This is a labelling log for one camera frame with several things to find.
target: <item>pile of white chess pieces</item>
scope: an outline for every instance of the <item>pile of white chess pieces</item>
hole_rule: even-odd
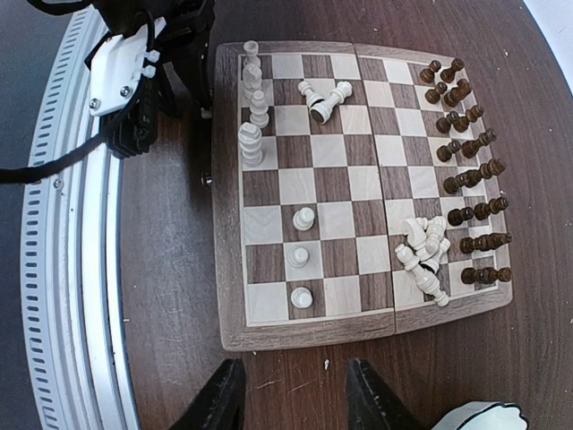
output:
[[[244,43],[243,49],[246,55],[243,63],[243,94],[249,99],[251,115],[249,121],[239,127],[237,137],[243,163],[254,168],[259,166],[264,158],[261,129],[269,125],[269,103],[262,91],[261,59],[257,57],[259,44],[249,40]],[[339,82],[327,99],[315,92],[307,81],[301,81],[298,90],[305,96],[306,106],[312,118],[320,124],[325,124],[330,119],[334,107],[352,95],[350,82]]]

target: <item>light square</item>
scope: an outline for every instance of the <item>light square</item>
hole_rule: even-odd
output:
[[[281,204],[315,203],[312,168],[281,168],[278,171]]]
[[[350,166],[348,178],[353,201],[382,198],[380,171],[376,166]]]
[[[326,315],[346,315],[361,312],[358,276],[326,278],[324,280]]]
[[[355,237],[355,218],[351,202],[319,203],[321,239]]]
[[[361,275],[390,270],[388,236],[357,237],[356,251]]]

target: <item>white pawn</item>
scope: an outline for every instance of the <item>white pawn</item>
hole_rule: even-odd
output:
[[[332,115],[332,109],[343,103],[346,97],[352,95],[352,85],[350,82],[339,82],[337,88],[330,92],[330,96],[320,103],[311,107],[311,115],[315,121],[321,124],[326,123]]]
[[[434,296],[433,301],[436,305],[443,307],[449,303],[449,297],[440,289],[440,281],[436,275],[420,265],[420,259],[414,255],[410,248],[400,244],[394,252],[404,264],[404,268],[414,275],[415,285],[424,293]]]
[[[257,90],[252,94],[250,121],[259,128],[265,128],[269,125],[269,103],[265,99],[265,93]]]
[[[314,224],[314,211],[311,208],[302,208],[293,216],[293,225],[298,231],[310,230]]]
[[[312,106],[315,104],[324,101],[322,95],[320,95],[318,92],[314,92],[314,88],[307,81],[301,81],[298,84],[298,90],[301,91],[301,94],[306,97],[306,106],[309,109],[312,108]]]
[[[263,155],[261,129],[251,123],[242,123],[237,137],[244,164],[252,168],[259,166]]]

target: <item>wooden table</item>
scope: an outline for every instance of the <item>wooden table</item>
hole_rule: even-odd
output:
[[[332,40],[461,56],[508,162],[500,187],[514,271],[509,306],[428,330],[324,348],[245,353],[247,428],[346,426],[350,357],[368,359],[426,425],[470,400],[516,401],[532,428],[569,429],[573,409],[573,100],[517,0],[217,4],[211,45]],[[296,20],[279,17],[292,16]],[[133,388],[145,429],[168,427],[224,357],[218,334],[208,137],[163,118],[149,155],[124,164],[122,282]],[[329,360],[325,370],[325,360]]]

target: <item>dark square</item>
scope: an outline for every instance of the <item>dark square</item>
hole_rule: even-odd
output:
[[[302,208],[311,208],[314,211],[314,224],[306,231],[298,231],[293,225],[293,217]],[[280,207],[283,219],[283,240],[285,242],[302,242],[319,240],[321,238],[319,217],[316,203],[288,204]]]
[[[396,108],[419,109],[418,97],[415,94],[414,85],[391,83],[390,90]]]
[[[358,255],[355,239],[321,241],[322,268],[325,278],[358,274]]]
[[[247,282],[261,284],[285,280],[285,256],[282,244],[247,245]]]
[[[278,170],[243,172],[244,206],[280,204]]]
[[[306,309],[299,309],[290,301],[290,295],[296,288],[305,287],[311,290],[312,305]],[[302,320],[304,318],[317,318],[326,315],[326,305],[324,302],[324,285],[322,279],[298,280],[287,282],[286,297],[288,298],[288,319]]]
[[[411,199],[412,187],[406,167],[380,167],[384,199]]]
[[[357,237],[386,235],[383,200],[352,202]]]
[[[396,111],[392,107],[368,107],[374,134],[400,135]]]
[[[378,166],[376,147],[371,134],[345,134],[348,166]]]
[[[362,79],[365,81],[388,82],[388,76],[386,76],[386,69],[384,68],[384,62],[382,60],[359,56],[358,68],[360,69]]]
[[[360,275],[360,304],[362,311],[374,311],[394,306],[392,274],[389,271]]]
[[[277,136],[278,168],[311,168],[310,136]]]
[[[334,78],[330,56],[303,56],[304,78]]]
[[[351,200],[347,168],[314,169],[314,186],[318,203]]]
[[[427,137],[402,136],[408,166],[432,166],[432,153]]]

